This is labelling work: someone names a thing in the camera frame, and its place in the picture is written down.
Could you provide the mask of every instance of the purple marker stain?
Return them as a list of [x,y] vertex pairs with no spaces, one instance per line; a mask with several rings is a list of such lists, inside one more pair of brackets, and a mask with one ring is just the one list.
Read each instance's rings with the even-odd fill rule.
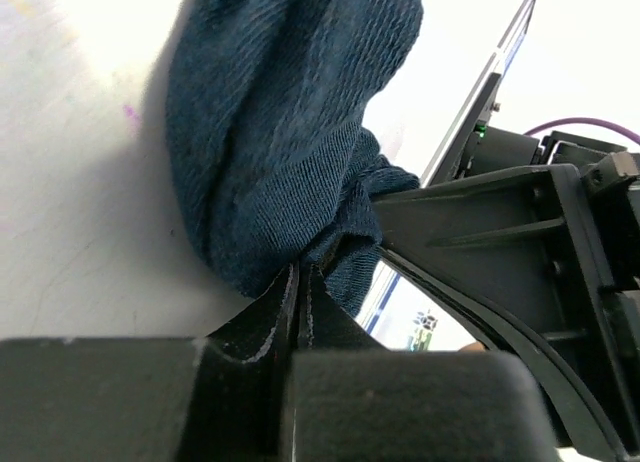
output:
[[127,118],[131,120],[134,124],[138,125],[142,121],[142,118],[130,105],[124,105],[122,107],[122,110],[124,110],[124,115],[126,115]]

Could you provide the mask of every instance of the white surface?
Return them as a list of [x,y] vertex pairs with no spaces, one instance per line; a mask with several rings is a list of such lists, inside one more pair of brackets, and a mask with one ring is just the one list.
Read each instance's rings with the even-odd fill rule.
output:
[[[170,187],[181,1],[1,1],[0,337],[203,335],[247,303],[192,254]],[[424,0],[415,50],[367,112],[390,155],[442,138],[519,2]]]

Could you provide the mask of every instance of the crumpled towel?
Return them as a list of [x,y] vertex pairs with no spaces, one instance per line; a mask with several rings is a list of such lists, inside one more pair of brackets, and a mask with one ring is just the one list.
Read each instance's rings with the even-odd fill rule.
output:
[[372,196],[418,187],[363,111],[418,36],[420,0],[196,0],[169,72],[167,143],[191,244],[257,297],[294,260],[356,315]]

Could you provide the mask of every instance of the purple cable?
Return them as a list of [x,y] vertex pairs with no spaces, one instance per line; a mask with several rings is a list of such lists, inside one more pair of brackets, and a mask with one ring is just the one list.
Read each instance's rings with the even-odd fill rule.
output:
[[635,142],[638,146],[640,146],[640,135],[635,132],[622,127],[621,125],[615,124],[613,122],[609,122],[607,120],[602,119],[594,119],[591,117],[568,117],[566,119],[558,119],[552,120],[551,122],[547,122],[546,124],[539,125],[538,127],[534,127],[533,129],[527,131],[525,135],[532,136],[543,130],[554,129],[556,127],[560,127],[561,125],[595,125],[597,127],[602,127],[604,129],[611,130],[616,132],[623,137],[626,137],[632,142]]

